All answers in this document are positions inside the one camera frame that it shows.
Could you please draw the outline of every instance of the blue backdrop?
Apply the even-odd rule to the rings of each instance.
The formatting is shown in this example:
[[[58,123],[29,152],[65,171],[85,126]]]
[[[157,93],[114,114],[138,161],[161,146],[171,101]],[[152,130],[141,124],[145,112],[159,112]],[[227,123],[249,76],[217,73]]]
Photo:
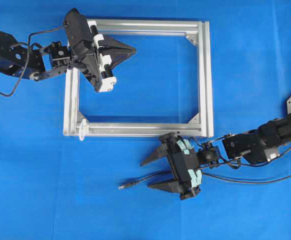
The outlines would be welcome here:
[[[0,30],[25,41],[60,26],[73,7],[92,17],[209,20],[215,136],[287,113],[291,0],[0,0]],[[81,111],[187,122],[198,106],[194,47],[177,37],[118,39],[137,55],[115,69],[110,93],[97,94],[82,79]],[[64,30],[33,40],[67,42]],[[15,81],[0,74],[0,89]],[[185,201],[148,182],[119,191],[126,178],[169,168],[166,160],[139,168],[158,139],[63,136],[64,88],[63,75],[23,80],[13,97],[0,96],[0,240],[291,239],[291,179],[251,186],[205,177],[200,195]],[[291,153],[263,168],[211,172],[278,178],[291,174]]]

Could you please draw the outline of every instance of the black cable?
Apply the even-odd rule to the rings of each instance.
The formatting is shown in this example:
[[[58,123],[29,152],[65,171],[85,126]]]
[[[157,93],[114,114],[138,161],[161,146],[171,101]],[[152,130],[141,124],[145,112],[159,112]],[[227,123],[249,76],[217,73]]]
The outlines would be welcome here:
[[[16,89],[17,89],[22,77],[24,76],[24,74],[26,72],[27,66],[29,64],[30,51],[31,51],[31,46],[30,46],[31,37],[34,36],[34,35],[39,35],[39,34],[52,33],[52,32],[58,31],[60,29],[63,29],[65,27],[67,27],[67,26],[68,25],[63,25],[63,26],[59,26],[59,27],[56,27],[56,28],[53,28],[53,29],[50,29],[50,30],[33,32],[28,36],[27,43],[19,42],[20,45],[26,45],[27,46],[27,48],[26,48],[26,60],[25,60],[25,64],[24,64],[24,67],[23,67],[23,71],[21,72],[21,75],[19,76],[18,80],[16,81],[12,91],[10,93],[3,93],[3,92],[0,91],[0,95],[2,95],[4,97],[11,97],[15,93],[15,91],[16,91]]]
[[[291,178],[291,175],[285,176],[285,177],[281,177],[275,180],[271,180],[271,181],[237,181],[237,180],[232,180],[229,179],[228,177],[224,177],[224,176],[217,176],[217,175],[213,175],[211,173],[206,173],[206,172],[202,172],[203,175],[211,177],[211,178],[215,178],[215,179],[219,179],[228,183],[235,183],[235,184],[256,184],[256,185],[263,185],[263,184],[273,184],[273,183],[277,183],[283,180],[287,180],[289,178]]]
[[[191,137],[188,138],[188,140],[190,140],[190,139],[193,139],[193,141],[195,141],[196,145],[198,145],[199,147],[202,148],[202,145],[199,144],[198,140],[195,137],[191,136]]]
[[[171,171],[159,171],[159,172],[155,172],[155,173],[152,173],[152,174],[150,174],[148,176],[145,176],[143,178],[140,178],[140,179],[138,179],[136,181],[132,181],[132,182],[125,183],[125,184],[119,186],[118,188],[120,190],[121,189],[127,189],[127,188],[130,188],[132,186],[135,186],[135,185],[141,183],[142,181],[144,181],[146,179],[149,179],[149,178],[152,178],[152,177],[155,177],[155,176],[158,176],[158,175],[164,175],[164,174],[170,174],[170,173],[171,173]]]

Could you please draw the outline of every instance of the robotic arm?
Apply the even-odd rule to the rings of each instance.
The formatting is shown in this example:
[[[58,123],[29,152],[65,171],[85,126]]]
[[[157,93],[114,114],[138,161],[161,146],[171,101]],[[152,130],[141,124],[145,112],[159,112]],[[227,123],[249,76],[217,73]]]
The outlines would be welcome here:
[[[251,166],[261,167],[289,151],[291,148],[279,154],[278,147],[291,142],[291,114],[281,119],[271,120],[257,129],[236,135],[228,134],[202,144],[199,144],[194,138],[201,147],[198,152],[195,152],[189,140],[182,138],[177,133],[171,132],[159,139],[162,145],[140,166],[167,157],[173,178],[152,183],[148,187],[169,193],[179,193],[180,199],[184,200],[200,193],[203,175],[210,175],[202,172],[204,168],[212,169],[227,164],[233,169],[238,169],[243,164],[241,158],[246,159]],[[221,139],[223,139],[223,147],[229,160],[221,156],[218,146],[213,146],[214,141]],[[119,188],[131,187],[139,182],[140,180],[127,183]]]
[[[45,47],[38,43],[30,45],[31,36],[61,28],[65,29],[68,47],[62,46],[60,41]],[[0,31],[0,72],[18,77],[19,81],[22,78],[42,81],[64,74],[67,69],[78,68],[96,92],[108,92],[117,82],[113,68],[135,53],[135,48],[98,33],[96,22],[89,27],[87,18],[75,8],[67,13],[63,26],[32,33],[28,43],[17,42],[12,35]],[[49,55],[51,70],[45,69],[44,55]]]

